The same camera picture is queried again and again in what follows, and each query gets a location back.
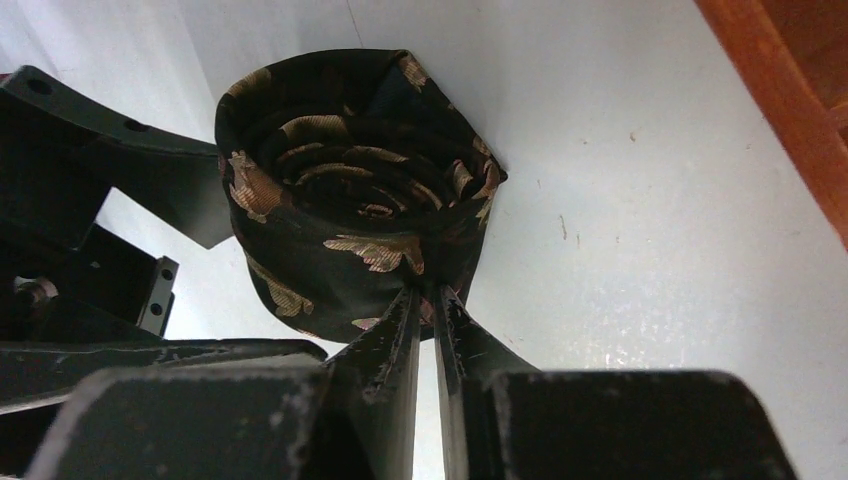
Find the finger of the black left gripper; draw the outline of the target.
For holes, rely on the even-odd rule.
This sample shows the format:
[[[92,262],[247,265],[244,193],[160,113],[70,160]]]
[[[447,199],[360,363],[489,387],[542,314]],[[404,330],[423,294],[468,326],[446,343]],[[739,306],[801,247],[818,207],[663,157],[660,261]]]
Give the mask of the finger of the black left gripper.
[[[114,368],[314,366],[328,353],[298,339],[1,344],[1,413],[64,402],[89,375]]]
[[[1,124],[57,148],[206,249],[232,235],[212,144],[122,115],[30,65],[1,78]]]

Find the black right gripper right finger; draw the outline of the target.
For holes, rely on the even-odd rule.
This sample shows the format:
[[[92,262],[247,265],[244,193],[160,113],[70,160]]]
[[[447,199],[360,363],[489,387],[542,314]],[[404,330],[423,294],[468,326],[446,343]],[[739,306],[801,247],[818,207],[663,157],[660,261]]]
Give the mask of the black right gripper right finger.
[[[449,479],[793,479],[756,395],[719,370],[547,370],[433,292]]]

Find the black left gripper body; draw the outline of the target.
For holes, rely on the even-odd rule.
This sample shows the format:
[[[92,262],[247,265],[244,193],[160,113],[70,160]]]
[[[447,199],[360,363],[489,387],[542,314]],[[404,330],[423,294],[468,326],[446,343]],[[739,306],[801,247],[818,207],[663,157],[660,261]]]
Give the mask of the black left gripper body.
[[[171,276],[97,224],[112,189],[57,148],[1,124],[1,344],[164,342],[160,327],[143,322],[169,315]],[[3,476],[26,474],[70,395],[1,413]]]

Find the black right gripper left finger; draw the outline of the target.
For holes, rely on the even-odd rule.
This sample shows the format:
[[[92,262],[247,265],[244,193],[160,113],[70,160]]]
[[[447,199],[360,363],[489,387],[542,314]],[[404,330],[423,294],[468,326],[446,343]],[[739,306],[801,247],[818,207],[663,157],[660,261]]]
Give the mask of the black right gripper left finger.
[[[271,368],[120,368],[59,410],[30,479],[408,479],[419,293],[331,359]]]

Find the black gold floral tie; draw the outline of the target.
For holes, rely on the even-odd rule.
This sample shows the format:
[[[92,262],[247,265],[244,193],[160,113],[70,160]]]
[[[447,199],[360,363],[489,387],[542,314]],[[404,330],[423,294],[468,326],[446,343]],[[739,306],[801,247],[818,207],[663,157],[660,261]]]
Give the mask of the black gold floral tie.
[[[349,343],[406,286],[467,298],[508,175],[411,52],[262,67],[220,98],[215,141],[234,235],[283,324]]]

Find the wooden compartment tray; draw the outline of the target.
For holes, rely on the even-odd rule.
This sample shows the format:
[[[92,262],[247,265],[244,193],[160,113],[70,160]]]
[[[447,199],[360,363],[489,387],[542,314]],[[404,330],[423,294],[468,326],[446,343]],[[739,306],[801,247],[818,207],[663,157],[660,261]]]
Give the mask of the wooden compartment tray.
[[[845,241],[846,2],[713,0],[697,7]]]

